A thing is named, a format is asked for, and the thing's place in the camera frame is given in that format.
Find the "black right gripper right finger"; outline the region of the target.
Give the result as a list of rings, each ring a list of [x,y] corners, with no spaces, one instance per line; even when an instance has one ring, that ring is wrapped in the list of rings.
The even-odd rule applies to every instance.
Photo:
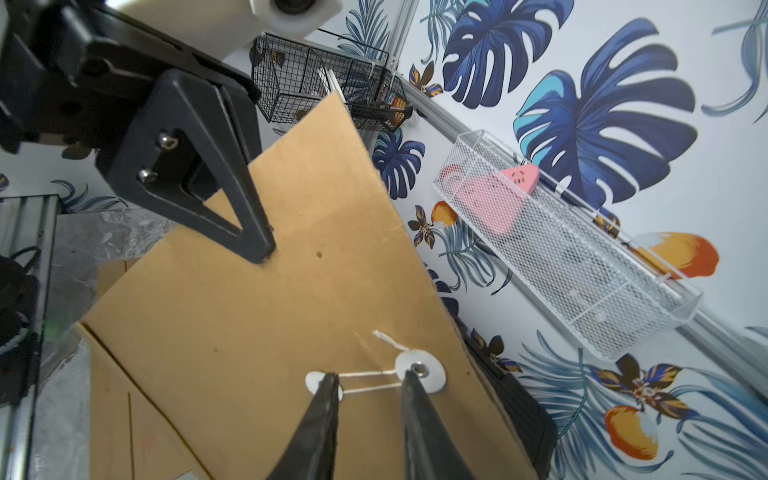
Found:
[[[474,479],[420,378],[407,370],[401,391],[406,479]]]

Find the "brown file bag stack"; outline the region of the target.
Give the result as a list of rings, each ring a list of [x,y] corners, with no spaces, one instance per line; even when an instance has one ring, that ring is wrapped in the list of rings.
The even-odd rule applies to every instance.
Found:
[[[207,479],[263,479],[304,415],[312,371],[339,372],[339,479],[400,479],[400,391],[377,390],[403,347],[433,354],[432,396],[478,479],[535,470],[478,376],[337,95],[249,167],[276,248],[253,264],[185,227],[82,318],[192,451]]]

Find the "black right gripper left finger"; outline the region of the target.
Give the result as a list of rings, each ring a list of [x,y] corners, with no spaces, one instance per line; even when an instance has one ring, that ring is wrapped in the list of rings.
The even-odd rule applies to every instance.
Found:
[[[332,479],[339,424],[339,377],[320,379],[304,416],[268,479]]]

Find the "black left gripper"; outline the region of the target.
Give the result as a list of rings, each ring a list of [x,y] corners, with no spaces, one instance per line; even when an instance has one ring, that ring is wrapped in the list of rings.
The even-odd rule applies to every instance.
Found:
[[[2,5],[3,150],[100,149],[97,168],[122,199],[252,263],[274,252],[248,170],[262,151],[248,76],[103,1]]]

